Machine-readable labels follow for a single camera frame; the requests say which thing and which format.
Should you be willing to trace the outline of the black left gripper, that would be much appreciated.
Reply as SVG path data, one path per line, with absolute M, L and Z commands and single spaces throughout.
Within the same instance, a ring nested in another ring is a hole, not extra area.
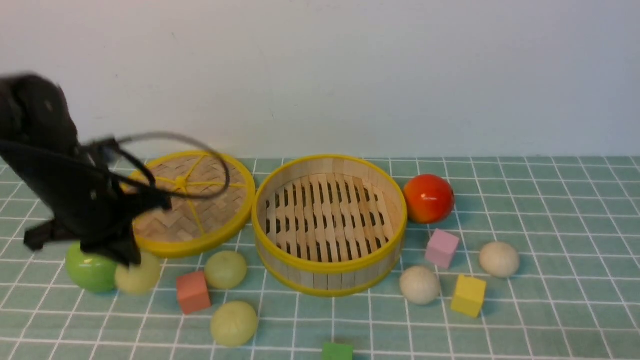
M 80 241 L 80 249 L 125 267 L 142 262 L 133 221 L 153 210 L 171 210 L 171 192 L 114 138 L 75 144 L 58 153 L 2 141 L 1 157 L 50 208 L 54 218 L 25 231 L 32 252 L 47 244 Z

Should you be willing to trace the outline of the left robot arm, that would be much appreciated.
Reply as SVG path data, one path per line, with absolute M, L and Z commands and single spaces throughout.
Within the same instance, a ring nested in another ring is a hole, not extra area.
M 82 145 L 66 96 L 36 74 L 1 78 L 1 157 L 53 213 L 26 230 L 25 245 L 79 240 L 87 253 L 135 262 L 139 248 L 133 219 L 169 205 L 169 198 L 142 190 L 125 194 L 111 173 L 113 139 Z

